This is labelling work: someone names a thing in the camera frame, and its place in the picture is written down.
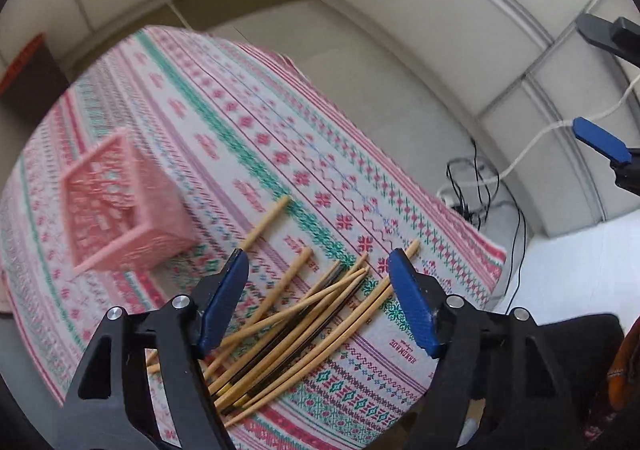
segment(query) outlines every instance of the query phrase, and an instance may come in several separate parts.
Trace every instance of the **silver screw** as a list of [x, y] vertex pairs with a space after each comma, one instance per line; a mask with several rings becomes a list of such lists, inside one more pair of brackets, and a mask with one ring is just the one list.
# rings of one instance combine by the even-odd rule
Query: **silver screw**
[[112, 307], [107, 311], [107, 318], [109, 320], [117, 320], [122, 316], [122, 308], [121, 307]]
[[517, 307], [516, 309], [514, 309], [513, 315], [517, 320], [520, 320], [521, 322], [526, 322], [530, 317], [529, 311], [521, 307]]
[[182, 309], [189, 305], [191, 299], [186, 295], [178, 295], [173, 300], [171, 300], [171, 305], [176, 309]]
[[460, 309], [465, 305], [465, 299], [458, 295], [447, 296], [447, 305], [453, 309]]

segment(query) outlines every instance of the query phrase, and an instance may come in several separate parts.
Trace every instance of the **blue gripper pad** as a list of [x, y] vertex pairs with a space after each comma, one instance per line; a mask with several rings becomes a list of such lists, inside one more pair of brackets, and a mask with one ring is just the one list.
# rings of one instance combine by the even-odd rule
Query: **blue gripper pad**
[[202, 327], [195, 348], [199, 359], [220, 345], [248, 278], [249, 259], [245, 252], [240, 252], [226, 270], [220, 286], [202, 313]]
[[631, 153], [622, 140], [584, 118], [574, 119], [574, 135], [610, 161], [631, 163]]
[[415, 271], [402, 250], [393, 250], [388, 258], [391, 285], [396, 292], [404, 317], [418, 347], [427, 351], [432, 358], [437, 357], [442, 348], [436, 336], [435, 316], [427, 304], [424, 293], [415, 277]]

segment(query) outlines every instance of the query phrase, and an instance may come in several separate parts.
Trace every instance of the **pink basket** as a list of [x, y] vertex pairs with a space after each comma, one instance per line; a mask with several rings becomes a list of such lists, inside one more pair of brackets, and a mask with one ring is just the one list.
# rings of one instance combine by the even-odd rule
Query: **pink basket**
[[69, 167], [60, 188], [75, 274], [149, 270], [196, 243], [177, 187], [127, 130]]

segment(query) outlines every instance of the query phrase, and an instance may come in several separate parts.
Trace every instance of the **tablecloth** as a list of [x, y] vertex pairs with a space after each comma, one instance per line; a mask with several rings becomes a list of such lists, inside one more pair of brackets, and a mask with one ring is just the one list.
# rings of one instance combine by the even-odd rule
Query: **tablecloth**
[[[58, 179], [121, 126], [176, 183], [200, 240], [151, 273], [73, 276]], [[55, 397], [63, 401], [111, 305], [139, 313], [168, 298], [158, 282], [191, 289], [222, 266], [283, 194], [292, 204], [250, 250], [250, 281], [229, 331], [243, 324], [303, 246], [314, 256], [278, 308], [300, 297], [332, 261], [350, 265], [368, 252], [372, 277], [343, 318], [385, 273], [388, 252], [416, 238], [415, 266], [447, 292], [483, 306], [500, 277], [504, 250], [413, 183], [289, 59], [148, 27], [60, 98], [2, 194], [2, 278], [24, 342]], [[424, 394], [434, 368], [393, 298], [330, 360], [230, 433], [240, 449], [362, 448]], [[152, 395], [161, 433], [177, 443], [159, 377]]]

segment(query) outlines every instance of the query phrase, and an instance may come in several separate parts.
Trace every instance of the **tile floor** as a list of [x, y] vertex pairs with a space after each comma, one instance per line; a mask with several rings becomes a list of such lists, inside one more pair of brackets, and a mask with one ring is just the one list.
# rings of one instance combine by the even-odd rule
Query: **tile floor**
[[[430, 90], [366, 33], [319, 0], [174, 3], [196, 30], [210, 30], [217, 36], [251, 42], [291, 57], [318, 89], [425, 190], [435, 193], [446, 183], [449, 159], [473, 154], [468, 134]], [[146, 15], [79, 61], [74, 74], [79, 75], [120, 39], [147, 24], [180, 26], [180, 20], [168, 6]], [[29, 128], [14, 121], [11, 116], [2, 115], [0, 106], [0, 146], [4, 154], [0, 162], [1, 182], [7, 178], [30, 134]], [[466, 180], [470, 176], [461, 173], [459, 178]], [[504, 191], [497, 197], [505, 198]], [[486, 232], [494, 241], [510, 247], [515, 222], [511, 209], [497, 209]], [[506, 280], [502, 280], [498, 291]], [[21, 345], [13, 320], [0, 320], [0, 340], [0, 373], [29, 418], [51, 441], [58, 407]], [[375, 445], [381, 448], [391, 444], [398, 448], [405, 435], [406, 430], [399, 428], [395, 435], [389, 434]]]

